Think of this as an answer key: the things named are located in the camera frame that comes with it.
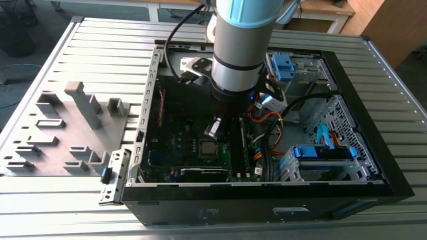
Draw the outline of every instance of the robotic arm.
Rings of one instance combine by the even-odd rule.
[[[291,20],[299,2],[216,0],[212,62],[202,58],[192,65],[211,78],[216,110],[206,134],[215,140],[227,136],[234,119],[247,112],[259,93],[284,100],[280,87],[267,79],[264,58],[276,20],[280,24]]]

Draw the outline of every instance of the table leg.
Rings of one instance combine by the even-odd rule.
[[[160,4],[158,2],[147,2],[150,21],[159,22],[159,8]]]
[[[51,4],[52,4],[55,11],[59,12],[60,10],[63,10],[60,1],[51,1]]]
[[[327,30],[327,33],[339,34],[346,25],[347,19],[348,19],[347,15],[338,15],[335,21],[331,24],[331,27]]]

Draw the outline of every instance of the black cable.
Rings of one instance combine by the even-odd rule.
[[[174,35],[175,33],[178,32],[178,30],[180,29],[182,25],[186,23],[186,21],[195,15],[196,12],[200,11],[200,9],[204,8],[204,4],[202,4],[195,10],[192,10],[192,12],[180,20],[179,24],[176,25],[176,27],[174,28],[167,40],[166,40],[166,43],[164,43],[164,58],[166,58],[166,64],[167,64],[167,67],[171,69],[171,72],[172,72],[172,75],[174,77],[176,78],[176,81],[180,83],[182,82],[182,79],[179,77],[179,75],[176,74],[175,72],[175,69],[172,67],[172,64],[171,64],[171,59],[170,59],[170,55],[168,55],[168,48],[170,48],[170,42],[174,38]]]
[[[211,10],[211,6],[208,6],[204,10],[204,14],[203,14],[203,17],[202,19],[198,21],[196,24],[200,24],[203,22],[203,20],[207,18],[208,14],[210,14],[210,10]]]
[[[340,93],[338,91],[331,91],[327,93],[314,93],[306,96],[300,96],[296,98],[286,107],[283,112],[280,113],[282,119],[284,119],[286,115],[292,111],[292,109],[303,102],[306,102],[310,99],[330,99],[334,97],[334,95],[339,95]],[[260,153],[262,153],[262,159],[263,159],[263,171],[262,171],[262,177],[266,179],[267,182],[274,181],[274,165],[272,165],[272,153],[270,151],[270,135],[274,130],[275,125],[279,122],[279,118],[276,117],[274,122],[270,124],[264,137],[262,139],[260,143]]]
[[[303,18],[303,5],[302,5],[302,2],[299,2],[299,14],[298,14],[298,18],[299,18],[299,19]]]

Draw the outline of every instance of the gray fixture block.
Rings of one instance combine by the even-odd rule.
[[[31,145],[56,146],[60,140],[56,136],[29,136],[25,142]]]
[[[128,114],[120,98],[110,98],[107,109],[112,117],[126,117]]]
[[[65,86],[65,94],[68,94],[78,106],[78,109],[90,125],[90,127],[96,130],[102,127],[102,121],[96,116],[96,111],[90,103],[86,92],[83,91],[84,84],[80,81],[69,81]]]
[[[37,148],[35,145],[17,146],[15,152],[24,158],[39,157],[41,154],[40,148]]]
[[[40,129],[63,129],[67,124],[63,119],[44,119],[39,120],[35,125]]]
[[[71,174],[80,174],[90,170],[88,165],[83,161],[65,161],[63,167]]]
[[[88,146],[71,146],[68,151],[75,158],[90,157],[92,152]]]
[[[9,161],[5,165],[5,168],[12,172],[31,172],[33,170],[35,165],[27,161]]]
[[[96,114],[100,114],[103,112],[103,109],[102,109],[102,105],[95,97],[94,94],[88,94],[86,95],[87,99],[88,99],[88,103],[91,104],[92,108],[94,108],[94,111]]]
[[[43,115],[57,115],[55,106],[63,104],[55,93],[41,93],[35,105],[40,109]]]
[[[84,16],[73,16],[73,17],[71,18],[71,22],[72,22],[72,23],[82,23],[84,19],[86,19]]]
[[[92,151],[91,157],[88,158],[88,164],[92,166],[94,170],[102,174],[106,166],[108,165],[110,154],[104,152],[102,158],[98,156],[96,152]]]

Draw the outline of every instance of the black connector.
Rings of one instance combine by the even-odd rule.
[[[136,142],[142,143],[144,138],[144,132],[142,130],[138,131]]]
[[[180,76],[179,76],[179,82],[191,84],[194,81],[196,81],[199,78],[199,75],[194,74],[191,71],[186,71]]]
[[[316,146],[315,151],[318,154],[318,158],[324,161],[324,159],[328,160],[352,160],[352,154],[346,146],[335,146],[335,149],[330,149],[326,146]]]
[[[112,178],[112,172],[114,172],[114,168],[112,167],[106,167],[104,170],[102,171],[100,182],[103,184],[108,184],[110,183],[110,180]]]

